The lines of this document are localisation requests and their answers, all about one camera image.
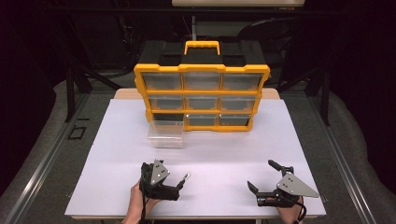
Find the organizer handle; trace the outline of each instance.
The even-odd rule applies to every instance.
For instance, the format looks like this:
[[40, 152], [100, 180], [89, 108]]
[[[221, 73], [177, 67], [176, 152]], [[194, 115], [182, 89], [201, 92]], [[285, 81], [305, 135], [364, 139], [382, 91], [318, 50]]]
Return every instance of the organizer handle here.
[[189, 48], [216, 48], [218, 51], [218, 55], [220, 55], [220, 45], [219, 41], [210, 40], [189, 40], [186, 41], [186, 47], [184, 48], [184, 54], [187, 54], [187, 50]]

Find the black curtain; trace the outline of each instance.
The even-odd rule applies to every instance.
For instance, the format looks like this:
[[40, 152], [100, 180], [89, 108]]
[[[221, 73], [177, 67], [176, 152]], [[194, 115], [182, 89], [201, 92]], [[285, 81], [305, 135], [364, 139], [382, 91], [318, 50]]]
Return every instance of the black curtain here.
[[29, 155], [65, 79], [64, 62], [34, 1], [0, 3], [0, 193]]
[[373, 2], [332, 71], [331, 90], [363, 132], [368, 161], [396, 193], [396, 2]]

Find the human hand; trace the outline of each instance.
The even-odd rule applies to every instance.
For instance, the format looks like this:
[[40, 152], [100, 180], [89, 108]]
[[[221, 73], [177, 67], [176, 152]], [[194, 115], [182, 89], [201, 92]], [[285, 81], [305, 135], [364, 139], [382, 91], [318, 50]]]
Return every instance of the human hand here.
[[[124, 224], [138, 224], [142, 217], [143, 209], [143, 194], [139, 188], [140, 181], [131, 187], [131, 198], [129, 200], [128, 212], [125, 219], [122, 221]], [[145, 198], [146, 203], [146, 216], [148, 216], [154, 206], [161, 200]]]
[[[297, 202], [304, 203], [303, 197], [300, 196]], [[302, 207], [298, 204], [295, 204], [293, 207], [290, 208], [284, 208], [284, 207], [276, 208], [277, 212], [280, 215], [280, 218], [285, 224], [293, 224], [300, 215], [301, 209]]]

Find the white tabletop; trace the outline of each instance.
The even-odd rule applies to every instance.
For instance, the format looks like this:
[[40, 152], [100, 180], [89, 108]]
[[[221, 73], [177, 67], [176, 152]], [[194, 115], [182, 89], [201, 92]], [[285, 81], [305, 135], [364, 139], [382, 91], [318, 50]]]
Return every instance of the white tabletop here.
[[174, 7], [303, 7], [305, 0], [172, 0]]
[[[296, 176], [318, 191], [282, 100], [262, 100], [250, 132], [184, 133], [182, 149], [153, 148], [142, 100], [111, 100], [80, 180], [65, 211], [74, 218], [123, 217], [130, 188], [143, 162], [164, 160], [164, 184], [191, 177], [176, 202], [163, 201], [149, 217], [158, 219], [277, 217], [274, 207], [258, 207], [247, 181], [273, 191], [282, 175], [267, 163], [293, 166]], [[320, 198], [305, 198], [308, 217], [324, 216]]]

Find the clear plastic container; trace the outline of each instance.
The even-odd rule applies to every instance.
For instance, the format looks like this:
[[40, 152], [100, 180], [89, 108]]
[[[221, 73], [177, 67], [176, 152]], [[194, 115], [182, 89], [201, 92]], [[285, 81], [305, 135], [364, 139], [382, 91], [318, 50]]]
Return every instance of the clear plastic container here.
[[255, 100], [254, 95], [222, 95], [221, 110], [251, 111]]
[[181, 95], [151, 94], [148, 96], [148, 99], [151, 104], [151, 109], [183, 109], [183, 100]]
[[256, 91], [261, 77], [260, 73], [225, 73], [222, 89], [224, 91]]
[[186, 109], [217, 109], [218, 95], [185, 95]]
[[148, 140], [153, 147], [182, 148], [183, 121], [153, 120], [148, 129]]
[[188, 114], [186, 119], [190, 126], [215, 126], [218, 115], [216, 114]]
[[180, 90], [179, 73], [142, 73], [147, 90]]
[[248, 126], [249, 114], [220, 114], [219, 125], [221, 126]]
[[183, 77], [185, 90], [219, 90], [220, 73], [188, 72]]

